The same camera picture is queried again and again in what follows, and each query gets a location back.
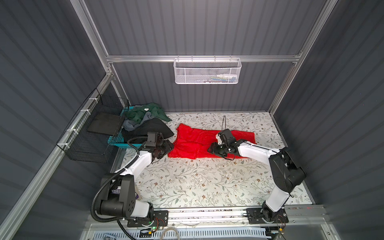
pile of clothes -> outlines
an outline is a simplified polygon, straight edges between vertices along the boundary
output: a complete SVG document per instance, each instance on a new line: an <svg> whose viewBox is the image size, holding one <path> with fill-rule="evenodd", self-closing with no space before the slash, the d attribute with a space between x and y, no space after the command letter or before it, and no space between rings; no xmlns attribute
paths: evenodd
<svg viewBox="0 0 384 240"><path fill-rule="evenodd" d="M156 103L136 105L132 110L124 113L121 134L124 142L134 137L147 136L148 132L161 132L164 139L172 137L174 133L162 121L170 122L162 108ZM133 140L131 143L143 143L145 139Z"/></svg>

green garment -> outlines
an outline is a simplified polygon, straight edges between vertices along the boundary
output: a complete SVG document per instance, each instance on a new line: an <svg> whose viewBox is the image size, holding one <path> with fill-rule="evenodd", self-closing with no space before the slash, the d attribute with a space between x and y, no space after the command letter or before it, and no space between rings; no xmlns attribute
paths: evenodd
<svg viewBox="0 0 384 240"><path fill-rule="evenodd" d="M132 110L125 112L125 117L129 120L135 121L136 123L141 123L141 120L143 119L146 112L150 112L151 116L160 118L161 120L164 120L166 122L172 121L171 119L169 119L169 117L167 117L165 112L156 103L150 103L142 105L140 107L134 107Z"/></svg>

white mesh basket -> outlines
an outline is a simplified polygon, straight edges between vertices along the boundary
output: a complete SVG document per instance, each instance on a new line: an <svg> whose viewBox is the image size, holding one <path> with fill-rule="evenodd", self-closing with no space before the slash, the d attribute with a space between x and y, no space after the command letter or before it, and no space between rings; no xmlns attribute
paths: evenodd
<svg viewBox="0 0 384 240"><path fill-rule="evenodd" d="M177 84L236 84L240 76L239 58L228 60L175 58L175 82Z"/></svg>

black mounting plate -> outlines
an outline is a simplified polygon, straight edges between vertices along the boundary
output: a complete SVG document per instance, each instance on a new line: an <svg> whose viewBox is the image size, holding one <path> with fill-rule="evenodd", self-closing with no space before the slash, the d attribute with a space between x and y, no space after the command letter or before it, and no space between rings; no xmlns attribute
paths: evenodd
<svg viewBox="0 0 384 240"><path fill-rule="evenodd" d="M260 213L261 209L262 209L261 207L254 207L254 208L246 209L249 224L267 223L263 220L262 216L260 216L261 215L261 213ZM281 220L282 223L288 223L289 222L288 216L285 212L285 209L280 209L278 214L280 215L280 217L278 217L278 219ZM270 223L276 223L276 220L277 220L277 217L274 218L273 222L270 222Z"/></svg>
<svg viewBox="0 0 384 240"><path fill-rule="evenodd" d="M157 227L157 221L156 218L159 220L159 227L166 227L168 225L168 211L154 211L154 217L153 217L153 223L151 224L151 227ZM136 220L133 219L127 219L127 227L145 227L143 225L148 226L150 223L143 221L140 221L140 218L136 218Z"/></svg>

floral pattern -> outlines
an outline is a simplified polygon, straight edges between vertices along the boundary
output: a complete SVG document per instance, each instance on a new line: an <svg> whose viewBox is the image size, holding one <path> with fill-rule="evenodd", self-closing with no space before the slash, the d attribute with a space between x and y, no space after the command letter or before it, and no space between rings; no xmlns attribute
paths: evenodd
<svg viewBox="0 0 384 240"><path fill-rule="evenodd" d="M226 128L255 133L257 144L282 148L283 142L269 113L169 114L168 127L175 133L184 123L193 128ZM136 153L127 149L123 165ZM155 208L255 206L266 200L274 187L270 168L252 159L227 161L220 158L168 158L149 165L136 180L139 195ZM312 204L301 184L291 193L287 204Z"/></svg>

